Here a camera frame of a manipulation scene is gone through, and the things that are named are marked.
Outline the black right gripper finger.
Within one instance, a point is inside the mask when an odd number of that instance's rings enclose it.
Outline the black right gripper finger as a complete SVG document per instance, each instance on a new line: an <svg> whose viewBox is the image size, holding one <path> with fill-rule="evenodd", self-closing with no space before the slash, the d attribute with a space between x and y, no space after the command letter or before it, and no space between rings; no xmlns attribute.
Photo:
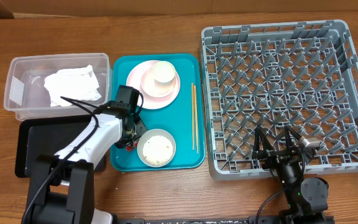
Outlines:
<svg viewBox="0 0 358 224"><path fill-rule="evenodd" d="M257 126L254 129L255 136L254 136L254 146L253 151L258 152L260 151L260 143L262 143L263 151L271 151L272 145L270 144L269 140L267 139L264 132L261 130L260 126Z"/></svg>
<svg viewBox="0 0 358 224"><path fill-rule="evenodd" d="M285 133L285 144L288 150L297 150L298 146L293 144L292 138L294 137L297 141L301 139L301 135L298 134L291 126L286 125L284 127Z"/></svg>

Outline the red snack wrapper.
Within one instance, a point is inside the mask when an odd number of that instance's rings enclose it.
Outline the red snack wrapper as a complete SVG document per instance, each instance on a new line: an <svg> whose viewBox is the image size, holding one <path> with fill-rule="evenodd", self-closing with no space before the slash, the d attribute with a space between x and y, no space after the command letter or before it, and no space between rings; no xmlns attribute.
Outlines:
<svg viewBox="0 0 358 224"><path fill-rule="evenodd" d="M128 144L126 146L126 151L130 152L130 151L134 150L136 147L137 147L137 144Z"/></svg>

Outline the grey bowl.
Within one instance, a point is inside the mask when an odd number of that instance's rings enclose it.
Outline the grey bowl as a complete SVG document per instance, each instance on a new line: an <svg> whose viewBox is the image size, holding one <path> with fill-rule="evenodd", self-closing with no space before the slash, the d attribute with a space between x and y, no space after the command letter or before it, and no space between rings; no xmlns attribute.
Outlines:
<svg viewBox="0 0 358 224"><path fill-rule="evenodd" d="M159 168L171 162L176 148L176 142L169 132L163 129L151 129L139 139L137 153L145 165Z"/></svg>

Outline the white rice pile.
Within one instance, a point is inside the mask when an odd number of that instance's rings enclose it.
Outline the white rice pile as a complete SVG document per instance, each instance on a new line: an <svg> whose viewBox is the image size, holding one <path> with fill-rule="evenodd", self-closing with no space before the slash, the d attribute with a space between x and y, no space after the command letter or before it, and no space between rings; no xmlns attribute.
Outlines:
<svg viewBox="0 0 358 224"><path fill-rule="evenodd" d="M144 144L143 155L153 166L163 166L173 156L173 144L164 136L152 136Z"/></svg>

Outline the white napkin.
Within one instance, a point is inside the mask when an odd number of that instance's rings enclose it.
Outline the white napkin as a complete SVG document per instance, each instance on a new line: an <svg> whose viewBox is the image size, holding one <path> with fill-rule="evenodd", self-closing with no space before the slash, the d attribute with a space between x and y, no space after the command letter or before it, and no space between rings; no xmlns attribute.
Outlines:
<svg viewBox="0 0 358 224"><path fill-rule="evenodd" d="M61 69L45 78L44 87L50 95L50 106L71 106L62 96L80 101L96 101L101 98L99 82L88 65L82 68Z"/></svg>

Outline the bamboo chopstick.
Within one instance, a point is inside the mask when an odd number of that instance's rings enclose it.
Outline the bamboo chopstick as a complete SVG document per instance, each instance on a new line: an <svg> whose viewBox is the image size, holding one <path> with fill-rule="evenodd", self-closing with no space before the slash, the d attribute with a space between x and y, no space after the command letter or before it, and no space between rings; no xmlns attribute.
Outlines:
<svg viewBox="0 0 358 224"><path fill-rule="evenodd" d="M192 130L192 150L195 150L195 121L194 121L194 83L191 83L191 130Z"/></svg>
<svg viewBox="0 0 358 224"><path fill-rule="evenodd" d="M194 116L195 116L195 138L196 138L196 152L199 154L199 137L198 137L198 109L197 109L197 95L196 85L193 84L193 99L194 99Z"/></svg>

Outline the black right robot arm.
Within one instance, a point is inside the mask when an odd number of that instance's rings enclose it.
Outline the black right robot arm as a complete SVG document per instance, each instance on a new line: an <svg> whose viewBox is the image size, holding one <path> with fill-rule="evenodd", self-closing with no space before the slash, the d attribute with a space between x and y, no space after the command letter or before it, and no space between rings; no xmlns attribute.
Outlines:
<svg viewBox="0 0 358 224"><path fill-rule="evenodd" d="M285 149L277 151L270 144L261 127L255 128L252 158L262 161L263 170L277 176L282 189L274 193L258 209L258 223L266 204L274 197L285 194L288 209L279 212L275 223L334 223L327 217L329 184L320 177L306 178L306 165L316 155L320 140L314 136L302 136L291 126L284 127Z"/></svg>

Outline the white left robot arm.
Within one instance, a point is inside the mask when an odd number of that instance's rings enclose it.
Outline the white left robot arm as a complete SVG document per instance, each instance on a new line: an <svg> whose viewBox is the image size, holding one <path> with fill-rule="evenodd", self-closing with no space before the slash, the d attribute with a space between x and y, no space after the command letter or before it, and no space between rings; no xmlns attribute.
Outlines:
<svg viewBox="0 0 358 224"><path fill-rule="evenodd" d="M87 127L54 155L39 155L30 173L23 223L117 223L94 202L94 167L112 146L126 147L140 128L137 100L110 101L91 112Z"/></svg>

